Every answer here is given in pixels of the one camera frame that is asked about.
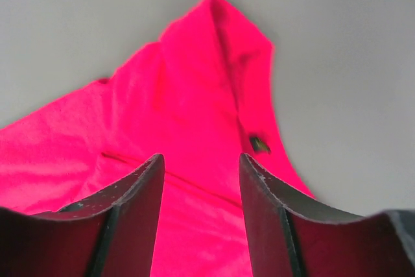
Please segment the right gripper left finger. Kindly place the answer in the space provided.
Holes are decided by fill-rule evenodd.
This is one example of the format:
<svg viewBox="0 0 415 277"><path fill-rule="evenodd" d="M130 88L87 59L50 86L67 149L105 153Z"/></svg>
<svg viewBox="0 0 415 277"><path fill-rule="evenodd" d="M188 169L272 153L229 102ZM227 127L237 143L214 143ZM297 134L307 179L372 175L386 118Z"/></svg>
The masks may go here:
<svg viewBox="0 0 415 277"><path fill-rule="evenodd" d="M2 276L148 276L165 162L155 154L57 212L1 208Z"/></svg>

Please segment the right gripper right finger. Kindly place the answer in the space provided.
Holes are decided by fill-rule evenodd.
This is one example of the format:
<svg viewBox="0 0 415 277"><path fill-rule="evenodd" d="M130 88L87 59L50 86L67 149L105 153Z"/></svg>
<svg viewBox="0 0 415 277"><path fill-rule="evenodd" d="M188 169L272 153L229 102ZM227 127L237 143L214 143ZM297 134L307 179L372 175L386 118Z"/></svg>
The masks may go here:
<svg viewBox="0 0 415 277"><path fill-rule="evenodd" d="M414 211L366 217L303 194L251 156L239 159L254 276L413 276Z"/></svg>

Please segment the crimson t shirt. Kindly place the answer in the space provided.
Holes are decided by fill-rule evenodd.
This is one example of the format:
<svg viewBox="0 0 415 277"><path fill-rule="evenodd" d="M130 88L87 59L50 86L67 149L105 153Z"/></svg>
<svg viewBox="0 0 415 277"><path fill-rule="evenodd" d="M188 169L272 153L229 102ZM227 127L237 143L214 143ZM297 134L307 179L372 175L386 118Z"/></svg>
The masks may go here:
<svg viewBox="0 0 415 277"><path fill-rule="evenodd" d="M165 186L151 274L250 276L239 156L306 195L270 96L272 43L226 0L201 0L110 78L1 130L1 205L58 210L153 154Z"/></svg>

